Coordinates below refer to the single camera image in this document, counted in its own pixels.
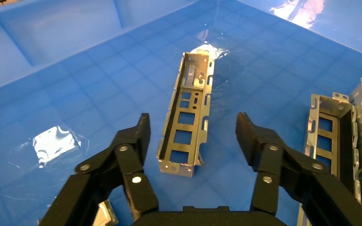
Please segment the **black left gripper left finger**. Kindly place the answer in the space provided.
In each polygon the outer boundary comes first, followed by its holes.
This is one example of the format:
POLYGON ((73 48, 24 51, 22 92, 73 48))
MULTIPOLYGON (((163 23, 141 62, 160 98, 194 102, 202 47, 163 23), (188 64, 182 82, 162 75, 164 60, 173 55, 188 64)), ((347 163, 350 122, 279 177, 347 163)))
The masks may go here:
POLYGON ((136 126, 118 131, 108 148, 76 166, 39 224, 91 226, 99 204, 122 186, 133 225, 144 225, 144 218, 159 209, 143 169, 149 140, 149 114, 143 113, 136 126))

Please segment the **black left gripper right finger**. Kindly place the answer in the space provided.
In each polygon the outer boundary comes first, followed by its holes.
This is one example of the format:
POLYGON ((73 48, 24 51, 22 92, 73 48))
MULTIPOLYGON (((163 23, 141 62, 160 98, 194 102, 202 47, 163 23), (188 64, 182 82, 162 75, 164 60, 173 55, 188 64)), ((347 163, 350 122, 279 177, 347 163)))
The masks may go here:
POLYGON ((244 157, 257 173, 251 211, 275 216, 279 188, 301 203, 313 226, 362 226, 362 206, 328 167, 287 146, 272 129, 239 113, 236 136, 244 157))

